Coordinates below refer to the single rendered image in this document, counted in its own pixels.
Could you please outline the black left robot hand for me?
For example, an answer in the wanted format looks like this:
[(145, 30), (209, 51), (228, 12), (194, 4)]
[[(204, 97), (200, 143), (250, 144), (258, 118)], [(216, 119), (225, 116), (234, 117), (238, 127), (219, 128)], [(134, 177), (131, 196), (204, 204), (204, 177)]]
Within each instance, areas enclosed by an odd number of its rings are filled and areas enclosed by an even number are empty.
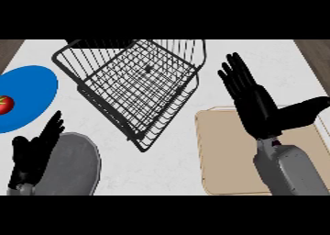
[(45, 171), (58, 135), (64, 130), (60, 111), (51, 116), (41, 135), (32, 140), (16, 136), (11, 140), (13, 169), (8, 179), (8, 189), (17, 190), (22, 185), (36, 185)]

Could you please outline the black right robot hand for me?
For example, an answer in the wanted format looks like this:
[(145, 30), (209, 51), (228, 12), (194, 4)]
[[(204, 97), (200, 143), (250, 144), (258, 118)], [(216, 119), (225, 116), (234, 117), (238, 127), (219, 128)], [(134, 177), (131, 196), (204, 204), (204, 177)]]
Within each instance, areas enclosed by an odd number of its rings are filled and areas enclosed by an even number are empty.
[(234, 100), (247, 134), (256, 140), (265, 140), (280, 136), (287, 129), (311, 125), (318, 114), (330, 107), (330, 97), (318, 96), (278, 108), (265, 87), (256, 83), (238, 54), (227, 54), (225, 59), (218, 75)]

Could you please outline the beige tray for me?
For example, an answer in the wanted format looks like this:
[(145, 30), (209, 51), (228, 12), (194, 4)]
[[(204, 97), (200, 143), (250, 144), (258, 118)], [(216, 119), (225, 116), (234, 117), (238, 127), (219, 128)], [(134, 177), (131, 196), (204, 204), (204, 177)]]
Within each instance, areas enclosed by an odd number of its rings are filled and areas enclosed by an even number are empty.
[[(253, 165), (256, 141), (240, 124), (235, 108), (215, 106), (194, 115), (201, 185), (212, 196), (268, 196)], [(330, 192), (330, 132), (322, 119), (283, 132), (280, 142), (308, 154)]]

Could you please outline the grey round plate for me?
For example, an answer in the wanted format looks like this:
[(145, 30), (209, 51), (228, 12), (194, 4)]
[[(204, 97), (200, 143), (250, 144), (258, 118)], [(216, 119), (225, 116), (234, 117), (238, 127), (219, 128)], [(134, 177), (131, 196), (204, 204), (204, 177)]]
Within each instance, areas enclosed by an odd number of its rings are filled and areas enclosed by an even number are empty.
[(91, 139), (61, 133), (39, 183), (36, 196), (91, 196), (100, 181), (101, 158)]

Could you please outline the red tomato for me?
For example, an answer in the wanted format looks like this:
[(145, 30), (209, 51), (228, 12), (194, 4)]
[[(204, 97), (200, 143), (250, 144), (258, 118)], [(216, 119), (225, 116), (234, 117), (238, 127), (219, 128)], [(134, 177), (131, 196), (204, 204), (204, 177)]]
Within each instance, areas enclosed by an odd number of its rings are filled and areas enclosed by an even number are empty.
[(14, 107), (14, 101), (7, 95), (0, 95), (0, 115), (4, 115)]

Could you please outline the blue oval plate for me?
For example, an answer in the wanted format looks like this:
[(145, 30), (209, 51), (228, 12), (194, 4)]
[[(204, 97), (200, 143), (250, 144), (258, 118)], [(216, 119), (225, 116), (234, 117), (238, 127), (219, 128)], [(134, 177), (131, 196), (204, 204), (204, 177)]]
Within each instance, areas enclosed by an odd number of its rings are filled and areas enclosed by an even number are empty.
[(11, 110), (0, 115), (0, 134), (22, 128), (36, 119), (56, 94), (56, 74), (39, 65), (19, 67), (0, 76), (0, 95), (14, 101)]

